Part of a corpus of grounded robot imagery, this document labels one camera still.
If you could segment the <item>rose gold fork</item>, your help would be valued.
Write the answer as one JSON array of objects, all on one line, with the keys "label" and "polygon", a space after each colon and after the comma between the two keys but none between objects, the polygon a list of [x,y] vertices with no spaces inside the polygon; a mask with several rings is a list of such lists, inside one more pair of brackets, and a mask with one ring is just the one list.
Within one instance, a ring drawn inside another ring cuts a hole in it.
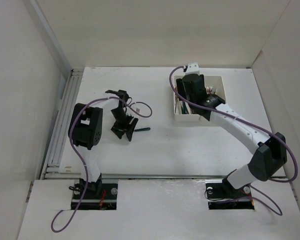
[{"label": "rose gold fork", "polygon": [[206,87],[206,92],[207,92],[208,94],[210,94],[210,93],[212,92],[212,88],[211,88],[210,86],[207,86],[207,87]]}]

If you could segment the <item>green handled gold spoon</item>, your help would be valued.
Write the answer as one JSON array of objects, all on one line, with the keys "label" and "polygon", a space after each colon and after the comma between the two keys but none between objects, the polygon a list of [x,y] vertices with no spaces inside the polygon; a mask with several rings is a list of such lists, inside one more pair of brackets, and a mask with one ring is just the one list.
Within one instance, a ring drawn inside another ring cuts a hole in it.
[{"label": "green handled gold spoon", "polygon": [[134,132],[145,132],[150,130],[151,130],[150,127],[144,127],[144,128],[135,129]]}]

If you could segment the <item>silver fork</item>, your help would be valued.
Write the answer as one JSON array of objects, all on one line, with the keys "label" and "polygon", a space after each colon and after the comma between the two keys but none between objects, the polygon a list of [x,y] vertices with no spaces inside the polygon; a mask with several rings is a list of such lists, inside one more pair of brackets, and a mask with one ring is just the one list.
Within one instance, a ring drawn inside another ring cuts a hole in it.
[{"label": "silver fork", "polygon": [[215,86],[211,86],[210,87],[210,93],[211,94],[216,94],[216,92],[217,92],[217,88]]}]

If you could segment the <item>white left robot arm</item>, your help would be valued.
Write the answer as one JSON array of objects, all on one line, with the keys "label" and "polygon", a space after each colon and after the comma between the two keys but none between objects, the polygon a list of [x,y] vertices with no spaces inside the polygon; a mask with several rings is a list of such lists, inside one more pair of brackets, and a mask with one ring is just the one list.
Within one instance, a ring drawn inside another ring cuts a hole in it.
[{"label": "white left robot arm", "polygon": [[132,140],[133,132],[138,119],[127,115],[124,107],[130,98],[125,90],[107,90],[107,94],[113,94],[119,99],[98,101],[97,106],[88,106],[77,103],[74,106],[68,137],[78,147],[78,152],[84,159],[83,170],[80,177],[80,186],[90,198],[97,198],[102,192],[102,177],[98,166],[96,145],[102,136],[103,115],[111,112],[115,122],[111,131],[121,139],[126,135],[128,141]]}]

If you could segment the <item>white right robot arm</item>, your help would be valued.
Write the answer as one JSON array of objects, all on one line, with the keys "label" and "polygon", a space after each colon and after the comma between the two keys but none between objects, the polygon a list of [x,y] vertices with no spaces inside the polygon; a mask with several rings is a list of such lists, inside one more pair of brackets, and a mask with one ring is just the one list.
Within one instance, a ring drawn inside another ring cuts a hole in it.
[{"label": "white right robot arm", "polygon": [[207,93],[205,77],[191,73],[176,80],[176,90],[191,109],[207,121],[222,127],[252,154],[249,163],[232,171],[223,179],[222,193],[233,197],[240,188],[255,181],[267,181],[286,162],[285,137],[276,133],[271,136],[239,121],[239,115],[217,94]]}]

